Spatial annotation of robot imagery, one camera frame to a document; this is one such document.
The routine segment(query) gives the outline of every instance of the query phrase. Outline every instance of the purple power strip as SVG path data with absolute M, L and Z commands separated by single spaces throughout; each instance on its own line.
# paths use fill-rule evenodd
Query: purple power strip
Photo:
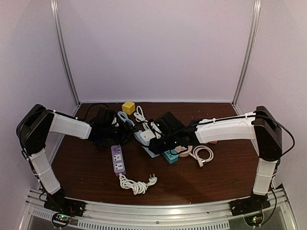
M 113 145 L 111 147 L 111 150 L 112 150 L 112 160 L 113 160 L 113 168 L 115 175 L 119 176 L 120 173 L 125 175 L 126 170 L 120 145 Z

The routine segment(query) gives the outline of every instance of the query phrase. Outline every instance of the wooden table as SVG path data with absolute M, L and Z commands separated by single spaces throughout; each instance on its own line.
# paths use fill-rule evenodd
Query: wooden table
M 198 118 L 219 118 L 236 115 L 229 103 L 137 103 L 146 118 L 156 119 L 171 111 L 183 124 Z M 77 116 L 83 118 L 90 104 L 82 104 Z M 120 103 L 109 106 L 121 110 Z M 88 120 L 99 106 L 94 106 Z M 156 185 L 144 195 L 119 186 L 111 157 L 111 143 L 96 147 L 87 140 L 66 136 L 53 161 L 56 177 L 68 197 L 136 205 L 170 205 L 212 202 L 250 195 L 255 180 L 258 157 L 249 140 L 218 141 L 208 144 L 214 159 L 199 168 L 192 157 L 180 158 L 169 164 L 163 156 L 152 159 L 136 141 L 122 147 L 126 176 L 148 182 L 149 174 L 158 177 Z M 205 151 L 200 157 L 207 157 Z

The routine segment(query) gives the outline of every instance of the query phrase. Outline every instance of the light blue cord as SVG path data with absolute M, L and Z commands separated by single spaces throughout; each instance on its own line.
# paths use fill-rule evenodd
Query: light blue cord
M 123 122 L 128 122 L 130 125 L 132 125 L 132 127 L 135 126 L 134 122 L 132 120 L 129 119 L 128 115 L 123 112 L 123 111 L 119 111 L 118 113 L 119 118 L 123 121 Z

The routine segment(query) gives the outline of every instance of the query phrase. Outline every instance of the yellow power adapter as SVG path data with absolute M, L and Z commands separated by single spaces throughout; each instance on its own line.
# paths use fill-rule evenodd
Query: yellow power adapter
M 128 115 L 131 115 L 135 111 L 135 103 L 133 102 L 125 102 L 121 107 L 123 112 Z

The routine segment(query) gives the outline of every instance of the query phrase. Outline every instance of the white wall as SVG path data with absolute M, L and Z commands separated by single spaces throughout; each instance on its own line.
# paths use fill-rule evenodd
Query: white wall
M 238 105 L 266 106 L 293 133 L 297 145 L 282 158 L 283 183 L 299 229 L 307 229 L 307 1 L 262 1 L 256 43 Z M 284 148 L 291 144 L 286 133 Z
M 60 0 L 80 101 L 230 102 L 254 0 Z
M 36 103 L 75 109 L 59 56 L 50 0 L 2 0 L 0 7 L 0 229 L 16 229 L 30 187 L 37 186 L 15 129 Z M 48 139 L 49 156 L 58 135 Z

